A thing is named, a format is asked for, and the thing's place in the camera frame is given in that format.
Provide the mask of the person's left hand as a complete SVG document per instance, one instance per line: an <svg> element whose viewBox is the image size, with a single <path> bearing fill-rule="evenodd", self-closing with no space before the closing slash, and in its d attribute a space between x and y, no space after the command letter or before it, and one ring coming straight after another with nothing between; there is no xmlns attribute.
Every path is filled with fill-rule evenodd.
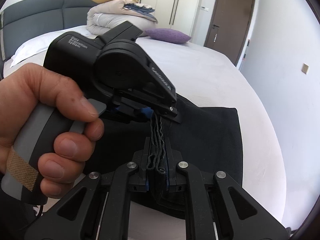
<svg viewBox="0 0 320 240"><path fill-rule="evenodd" d="M6 172L10 149L38 102L57 108L68 119L86 123L82 134L58 135L54 151L38 161L41 191L60 199L82 173L96 141L103 136L104 123L72 79L38 64L25 64L1 81L1 173Z"/></svg>

